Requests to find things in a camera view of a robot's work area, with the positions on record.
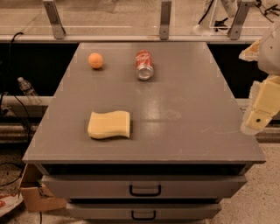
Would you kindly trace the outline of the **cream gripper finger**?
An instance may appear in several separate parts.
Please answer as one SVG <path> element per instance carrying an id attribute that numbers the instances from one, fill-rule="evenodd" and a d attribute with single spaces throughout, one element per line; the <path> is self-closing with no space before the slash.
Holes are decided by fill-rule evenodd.
<path id="1" fill-rule="evenodd" d="M 270 74 L 264 81 L 254 81 L 249 92 L 248 107 L 241 122 L 241 132 L 256 135 L 280 111 L 280 76 Z"/>
<path id="2" fill-rule="evenodd" d="M 258 54 L 259 54 L 259 45 L 261 40 L 256 40 L 253 44 L 247 47 L 239 54 L 240 60 L 245 61 L 258 61 Z"/>

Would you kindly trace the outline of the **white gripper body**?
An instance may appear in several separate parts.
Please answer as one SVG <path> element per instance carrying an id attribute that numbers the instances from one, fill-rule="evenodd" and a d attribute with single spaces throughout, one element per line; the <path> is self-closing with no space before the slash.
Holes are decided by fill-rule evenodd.
<path id="1" fill-rule="evenodd" d="M 262 36 L 258 67 L 267 74 L 280 74 L 280 22 L 273 23 Z"/>

